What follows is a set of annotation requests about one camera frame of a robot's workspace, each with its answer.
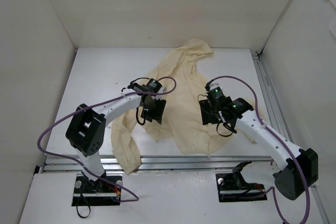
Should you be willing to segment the cream yellow jacket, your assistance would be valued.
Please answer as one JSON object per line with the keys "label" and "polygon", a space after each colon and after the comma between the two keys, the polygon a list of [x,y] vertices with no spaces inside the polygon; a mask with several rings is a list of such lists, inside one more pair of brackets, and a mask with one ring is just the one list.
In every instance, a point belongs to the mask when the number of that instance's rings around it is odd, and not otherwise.
{"label": "cream yellow jacket", "polygon": [[230,137],[221,137],[213,125],[203,125],[199,94],[205,85],[217,78],[226,95],[242,97],[254,102],[253,93],[261,93],[250,50],[212,49],[200,39],[190,39],[166,55],[154,54],[147,49],[135,55],[120,57],[120,72],[127,80],[149,77],[161,81],[169,90],[161,124],[146,123],[144,130],[150,136],[149,145],[139,150],[132,131],[136,126],[135,110],[126,112],[112,122],[112,151],[122,169],[131,173],[141,165],[141,155],[172,155],[163,141],[171,138],[183,155],[220,154],[226,156],[256,156],[261,149],[242,131]]}

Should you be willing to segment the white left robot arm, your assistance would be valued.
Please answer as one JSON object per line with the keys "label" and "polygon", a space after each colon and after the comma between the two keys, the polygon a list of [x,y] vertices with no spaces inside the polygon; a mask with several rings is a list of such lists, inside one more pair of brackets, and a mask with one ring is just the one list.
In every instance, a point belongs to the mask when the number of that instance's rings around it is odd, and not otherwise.
{"label": "white left robot arm", "polygon": [[137,118],[143,118],[144,122],[155,120],[161,124],[166,105],[161,93],[165,91],[166,88],[153,78],[147,84],[133,81],[121,91],[120,99],[73,116],[66,138],[78,153],[80,161],[93,172],[86,180],[86,186],[92,192],[97,193],[105,186],[106,171],[100,161],[99,149],[107,125],[118,116],[138,108],[142,108],[142,112],[136,115]]}

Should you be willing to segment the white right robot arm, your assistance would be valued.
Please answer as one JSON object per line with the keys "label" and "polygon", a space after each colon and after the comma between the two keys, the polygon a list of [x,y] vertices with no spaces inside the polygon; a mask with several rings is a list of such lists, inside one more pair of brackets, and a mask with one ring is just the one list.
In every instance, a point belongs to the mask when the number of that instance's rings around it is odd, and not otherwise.
{"label": "white right robot arm", "polygon": [[252,183],[274,186],[287,199],[296,200],[318,180],[318,155],[314,150],[303,150],[287,140],[260,119],[246,100],[224,96],[219,86],[206,88],[205,96],[205,100],[199,101],[204,125],[222,124],[232,134],[242,131],[275,162],[275,166],[240,163],[233,169],[236,187],[245,188]]}

